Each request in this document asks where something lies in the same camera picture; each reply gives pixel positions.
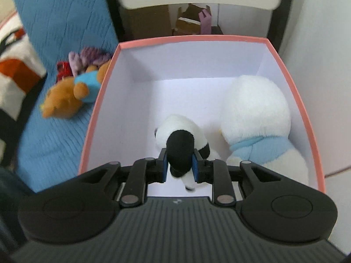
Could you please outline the small purple box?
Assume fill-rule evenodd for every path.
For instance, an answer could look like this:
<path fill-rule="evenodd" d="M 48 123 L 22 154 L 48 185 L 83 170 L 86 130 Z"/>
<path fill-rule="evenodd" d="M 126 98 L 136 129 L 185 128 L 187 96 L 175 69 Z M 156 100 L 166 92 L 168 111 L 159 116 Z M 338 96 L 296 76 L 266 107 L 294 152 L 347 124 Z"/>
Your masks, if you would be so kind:
<path fill-rule="evenodd" d="M 211 34 L 212 15 L 209 7 L 203 8 L 199 13 L 199 21 L 201 27 L 201 34 Z"/>

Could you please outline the brown bear plush blue shirt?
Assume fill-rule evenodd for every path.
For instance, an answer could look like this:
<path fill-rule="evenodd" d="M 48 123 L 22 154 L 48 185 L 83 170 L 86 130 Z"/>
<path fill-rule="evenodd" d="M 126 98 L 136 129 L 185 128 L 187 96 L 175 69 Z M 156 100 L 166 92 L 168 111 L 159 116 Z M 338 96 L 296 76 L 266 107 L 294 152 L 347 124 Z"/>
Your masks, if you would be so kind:
<path fill-rule="evenodd" d="M 65 77 L 53 85 L 40 105 L 45 119 L 70 119 L 85 103 L 93 103 L 98 97 L 111 60 L 100 67 L 89 66 L 76 77 Z"/>

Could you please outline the small red black plush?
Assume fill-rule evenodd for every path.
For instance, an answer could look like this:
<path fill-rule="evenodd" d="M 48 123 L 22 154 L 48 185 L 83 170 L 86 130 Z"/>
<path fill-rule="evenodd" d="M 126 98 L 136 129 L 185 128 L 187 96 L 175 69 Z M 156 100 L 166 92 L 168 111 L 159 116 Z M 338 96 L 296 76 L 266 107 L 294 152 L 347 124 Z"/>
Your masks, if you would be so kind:
<path fill-rule="evenodd" d="M 72 77 L 73 73 L 68 61 L 57 62 L 57 79 L 56 83 L 60 82 L 63 78 Z"/>

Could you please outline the black and white plush dog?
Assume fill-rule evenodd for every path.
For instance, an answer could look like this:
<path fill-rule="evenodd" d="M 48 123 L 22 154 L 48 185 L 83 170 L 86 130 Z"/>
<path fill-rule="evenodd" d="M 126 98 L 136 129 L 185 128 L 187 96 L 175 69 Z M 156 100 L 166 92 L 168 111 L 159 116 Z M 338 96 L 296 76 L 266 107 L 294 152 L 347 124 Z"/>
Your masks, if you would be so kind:
<path fill-rule="evenodd" d="M 193 192 L 197 188 L 192 172 L 194 151 L 198 151 L 205 160 L 220 158 L 203 130 L 183 115 L 168 115 L 155 129 L 154 136 L 156 145 L 166 149 L 171 175 L 181 179 L 187 191 Z"/>

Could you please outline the white plush with blue scarf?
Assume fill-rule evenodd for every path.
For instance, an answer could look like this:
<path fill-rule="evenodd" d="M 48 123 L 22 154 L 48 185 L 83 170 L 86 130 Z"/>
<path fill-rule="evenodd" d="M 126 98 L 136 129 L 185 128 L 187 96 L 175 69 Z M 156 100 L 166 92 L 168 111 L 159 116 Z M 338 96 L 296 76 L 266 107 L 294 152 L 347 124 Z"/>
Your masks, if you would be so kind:
<path fill-rule="evenodd" d="M 224 97 L 220 130 L 231 152 L 227 164 L 254 162 L 308 185 L 306 161 L 288 138 L 288 102 L 271 80 L 255 75 L 236 77 Z"/>

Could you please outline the purple bunny plush with ribbon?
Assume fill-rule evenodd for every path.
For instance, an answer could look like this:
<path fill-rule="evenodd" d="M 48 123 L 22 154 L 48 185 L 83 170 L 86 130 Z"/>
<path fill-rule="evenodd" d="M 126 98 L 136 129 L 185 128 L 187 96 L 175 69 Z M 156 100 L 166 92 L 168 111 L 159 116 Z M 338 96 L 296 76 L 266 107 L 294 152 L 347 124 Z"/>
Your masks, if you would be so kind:
<path fill-rule="evenodd" d="M 74 77 L 85 73 L 88 67 L 100 68 L 111 58 L 112 55 L 106 50 L 91 46 L 83 48 L 80 53 L 71 51 L 68 54 L 68 62 Z"/>

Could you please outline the blue quilted cushion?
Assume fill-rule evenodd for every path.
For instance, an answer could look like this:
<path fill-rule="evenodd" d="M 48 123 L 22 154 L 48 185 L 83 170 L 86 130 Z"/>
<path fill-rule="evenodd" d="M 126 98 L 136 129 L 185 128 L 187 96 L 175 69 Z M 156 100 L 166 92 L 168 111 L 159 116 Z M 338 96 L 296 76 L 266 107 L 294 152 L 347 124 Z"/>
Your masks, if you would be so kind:
<path fill-rule="evenodd" d="M 118 39 L 106 0 L 14 0 L 30 43 L 47 71 L 45 83 L 20 138 L 17 176 L 33 191 L 67 181 L 79 172 L 93 110 L 84 104 L 71 118 L 43 117 L 50 89 L 82 75 L 85 48 L 113 53 Z"/>

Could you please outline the brown cardboard box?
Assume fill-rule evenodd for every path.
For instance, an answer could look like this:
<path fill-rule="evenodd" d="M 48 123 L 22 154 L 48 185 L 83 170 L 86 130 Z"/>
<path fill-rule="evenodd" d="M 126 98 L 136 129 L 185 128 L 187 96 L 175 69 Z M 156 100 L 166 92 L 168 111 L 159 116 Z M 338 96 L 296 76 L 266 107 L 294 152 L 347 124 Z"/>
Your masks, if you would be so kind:
<path fill-rule="evenodd" d="M 199 21 L 199 13 L 202 11 L 202 9 L 202 7 L 199 7 L 195 4 L 188 4 L 188 7 L 185 11 L 182 11 L 180 7 L 177 14 L 173 35 L 200 35 L 201 27 Z"/>

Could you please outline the white orange black blanket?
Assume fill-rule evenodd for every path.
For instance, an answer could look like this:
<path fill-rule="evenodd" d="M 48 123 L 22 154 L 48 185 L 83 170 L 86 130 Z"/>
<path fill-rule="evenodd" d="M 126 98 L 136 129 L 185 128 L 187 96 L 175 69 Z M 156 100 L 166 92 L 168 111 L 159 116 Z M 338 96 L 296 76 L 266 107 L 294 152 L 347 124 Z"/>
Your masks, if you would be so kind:
<path fill-rule="evenodd" d="M 1 166 L 9 166 L 47 71 L 18 13 L 1 26 Z"/>

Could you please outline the pink cardboard box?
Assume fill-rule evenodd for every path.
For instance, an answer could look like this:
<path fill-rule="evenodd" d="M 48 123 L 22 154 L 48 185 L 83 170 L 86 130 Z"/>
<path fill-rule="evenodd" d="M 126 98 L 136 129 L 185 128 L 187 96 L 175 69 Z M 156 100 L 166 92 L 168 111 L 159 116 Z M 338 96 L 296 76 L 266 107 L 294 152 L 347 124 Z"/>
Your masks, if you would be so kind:
<path fill-rule="evenodd" d="M 292 114 L 289 138 L 307 162 L 309 184 L 325 192 L 303 101 L 277 51 L 260 37 L 172 36 L 119 44 L 93 108 L 79 173 L 107 162 L 128 166 L 158 156 L 154 131 L 172 113 L 197 123 L 220 158 L 228 158 L 220 113 L 226 90 L 239 75 L 266 77 L 284 93 Z"/>

